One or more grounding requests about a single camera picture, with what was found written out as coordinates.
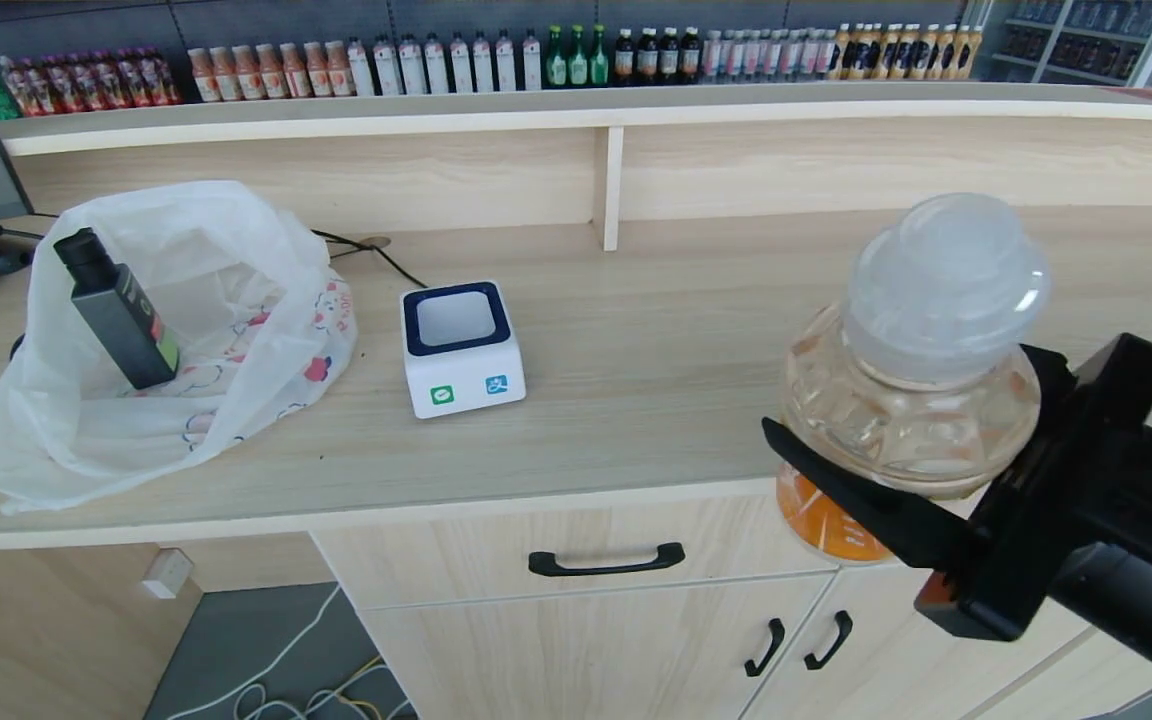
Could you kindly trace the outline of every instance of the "cabinet door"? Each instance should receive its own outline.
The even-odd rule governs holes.
[[[927,570],[884,566],[846,569],[751,703],[745,720],[952,719],[972,712],[1087,628],[1073,612],[1046,602],[1020,641],[970,641],[934,626],[914,609]],[[851,632],[836,644],[836,614]]]
[[[828,575],[358,615],[420,720],[735,719]]]

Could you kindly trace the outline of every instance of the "counter top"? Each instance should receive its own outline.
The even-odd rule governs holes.
[[[600,88],[515,94],[324,97],[22,118],[0,122],[13,156],[302,137],[749,123],[844,118],[1152,120],[1149,91],[979,82]]]
[[[1083,361],[1119,332],[1152,340],[1152,209],[1020,213],[1055,278],[1033,342]],[[355,293],[357,355],[319,404],[122,495],[0,515],[0,548],[767,482],[776,456],[759,419],[776,414],[788,338],[841,296],[856,250],[897,217],[626,223],[614,253],[589,225],[397,234],[391,253],[425,282],[497,279],[524,354],[525,401],[416,420],[397,326],[410,286],[374,256],[348,256],[338,268]],[[0,373],[23,329],[25,289],[26,273],[0,281]]]

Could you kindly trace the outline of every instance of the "white plastic bag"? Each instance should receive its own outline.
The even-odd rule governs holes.
[[[177,378],[134,391],[69,301],[52,245],[127,263],[177,336]],[[38,243],[26,340],[0,378],[3,511],[63,509],[198,465],[319,400],[358,329],[323,241],[237,182],[100,197]]]

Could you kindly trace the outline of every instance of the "orange liquid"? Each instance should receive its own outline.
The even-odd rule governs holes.
[[[826,555],[849,562],[877,562],[890,556],[890,551],[869,530],[786,462],[776,471],[776,502],[794,532]]]

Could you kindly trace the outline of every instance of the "floor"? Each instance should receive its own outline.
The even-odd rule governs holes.
[[[325,583],[206,593],[162,675],[145,720],[168,720],[180,711],[205,705],[247,682],[314,619],[334,588],[334,583]],[[304,708],[312,694],[321,688],[338,687],[376,655],[376,646],[353,614],[353,607],[343,593],[338,593],[320,623],[262,679],[262,683],[270,700],[289,702]],[[370,720],[387,719],[404,699],[402,689],[385,669],[369,673],[346,694],[355,700],[376,705],[381,714]],[[248,714],[257,705],[256,692],[251,692],[238,707],[237,717]],[[230,696],[188,719],[233,720],[236,715],[233,707],[234,697]],[[288,715],[287,710],[271,710],[264,720],[282,720]],[[415,718],[407,707],[394,720]],[[312,720],[358,720],[358,714],[339,702],[328,702],[312,714]],[[1152,720],[1152,698],[1119,714],[1094,720]]]

